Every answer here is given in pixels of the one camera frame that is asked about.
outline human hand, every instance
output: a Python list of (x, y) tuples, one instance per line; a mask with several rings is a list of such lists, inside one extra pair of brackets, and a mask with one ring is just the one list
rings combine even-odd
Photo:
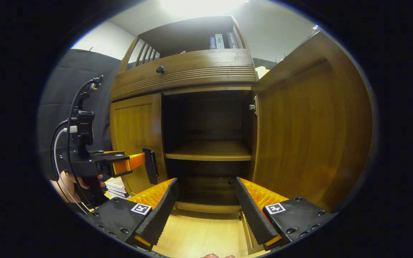
[[(211, 254), (207, 254), (207, 255), (205, 255), (205, 257), (203, 257), (203, 258), (219, 258), (216, 254), (214, 254), (214, 253), (211, 253)], [(228, 257), (226, 257), (226, 258), (235, 258), (235, 256), (233, 256), (233, 255), (229, 255)]]
[[(51, 180), (51, 183), (52, 183), (52, 185), (54, 186), (54, 188), (57, 190), (57, 193), (58, 193), (59, 195), (61, 195), (62, 198), (63, 198), (65, 201), (67, 201), (67, 202), (74, 202), (74, 201), (76, 201), (76, 202), (81, 202), (81, 198), (79, 197), (79, 194), (78, 194), (78, 193), (75, 191), (75, 189), (74, 189), (74, 184), (76, 183), (76, 180), (74, 179), (74, 176), (73, 176), (72, 174), (70, 174), (70, 173), (66, 173), (65, 171), (62, 171), (62, 172), (60, 173), (60, 177), (61, 177), (61, 179), (58, 180), (58, 181), (59, 181), (59, 185), (60, 185), (60, 188), (62, 189), (62, 191), (65, 193), (67, 199), (65, 199), (64, 195), (62, 194), (62, 192), (61, 192), (60, 189), (58, 188), (58, 185), (57, 185), (56, 181), (52, 181), (52, 180)], [(102, 179), (102, 178), (103, 178), (103, 175), (97, 175), (97, 178), (98, 178), (98, 179)], [(80, 184), (80, 186), (81, 186), (82, 188), (84, 188), (84, 189), (88, 189), (88, 188), (89, 188), (89, 187), (84, 183), (84, 181), (82, 180), (81, 177), (78, 176), (78, 177), (77, 177), (77, 181), (79, 181), (79, 184)], [(105, 183), (103, 183), (103, 182), (100, 181), (100, 186), (101, 186), (101, 187), (104, 187), (104, 186), (106, 186), (106, 185), (105, 185)]]

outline wooden cabinet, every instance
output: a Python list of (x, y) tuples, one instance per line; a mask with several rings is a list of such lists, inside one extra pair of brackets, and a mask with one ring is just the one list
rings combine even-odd
[[(235, 29), (228, 19), (215, 24)], [(246, 48), (179, 43), (187, 52), (177, 54), (177, 39), (162, 47), (150, 34), (139, 38), (161, 58), (126, 70), (134, 42), (113, 86), (113, 149), (128, 155), (154, 149), (158, 182), (179, 179), (177, 208), (239, 211), (236, 176), (328, 211), (340, 204), (365, 166), (372, 109), (358, 70), (333, 40), (316, 34), (256, 82)], [(157, 74), (158, 66), (166, 72)], [(123, 181), (134, 193), (151, 186), (144, 168)]]
[[(114, 150), (125, 155), (141, 153), (143, 148), (156, 154), (158, 183), (167, 180), (162, 138), (161, 94), (146, 95), (112, 103), (110, 108), (110, 132)], [(133, 173), (122, 177), (129, 193), (139, 193), (150, 188), (146, 168), (139, 166)]]

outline ceiling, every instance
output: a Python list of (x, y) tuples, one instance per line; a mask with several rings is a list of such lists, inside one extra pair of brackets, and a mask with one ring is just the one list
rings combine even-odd
[(270, 0), (147, 0), (109, 21), (133, 36), (174, 21), (199, 16), (233, 15), (251, 55), (279, 62), (312, 32), (315, 22)]

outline cabinet door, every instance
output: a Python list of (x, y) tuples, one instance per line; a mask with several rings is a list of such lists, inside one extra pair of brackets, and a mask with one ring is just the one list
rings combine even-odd
[(369, 93), (350, 58), (318, 33), (251, 89), (253, 182), (333, 210), (359, 178), (372, 139)]
[[(110, 130), (113, 150), (125, 155), (141, 153), (143, 148), (154, 150), (161, 183), (167, 180), (165, 152), (162, 141), (161, 94), (147, 95), (111, 104)], [(141, 165), (133, 173), (122, 176), (128, 193), (139, 193), (150, 188), (146, 167)]]

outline round knob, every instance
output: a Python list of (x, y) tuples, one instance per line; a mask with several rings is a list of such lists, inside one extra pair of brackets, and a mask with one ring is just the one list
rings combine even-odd
[(163, 69), (163, 66), (159, 66), (159, 67), (157, 67), (156, 72), (163, 73), (163, 72), (165, 72), (165, 70)]

